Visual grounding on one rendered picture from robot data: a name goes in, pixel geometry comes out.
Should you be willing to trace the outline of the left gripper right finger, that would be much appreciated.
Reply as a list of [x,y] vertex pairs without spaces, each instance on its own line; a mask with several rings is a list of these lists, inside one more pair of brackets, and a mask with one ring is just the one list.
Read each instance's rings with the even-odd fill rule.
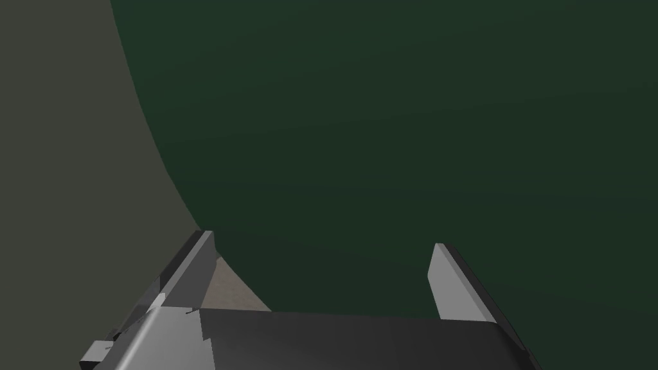
[[455,246],[436,243],[427,279],[441,319],[493,322],[508,320]]

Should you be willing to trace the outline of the dark green door leaf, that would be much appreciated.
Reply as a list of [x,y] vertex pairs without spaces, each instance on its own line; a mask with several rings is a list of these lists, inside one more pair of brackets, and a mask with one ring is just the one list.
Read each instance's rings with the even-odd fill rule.
[[454,245],[544,370],[658,370],[658,0],[111,0],[164,166],[274,311],[430,317]]

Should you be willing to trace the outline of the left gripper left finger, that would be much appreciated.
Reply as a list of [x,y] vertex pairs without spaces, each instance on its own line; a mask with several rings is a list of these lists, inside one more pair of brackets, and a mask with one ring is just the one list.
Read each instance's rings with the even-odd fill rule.
[[194,231],[160,274],[160,290],[148,310],[161,306],[201,307],[216,260],[213,232]]

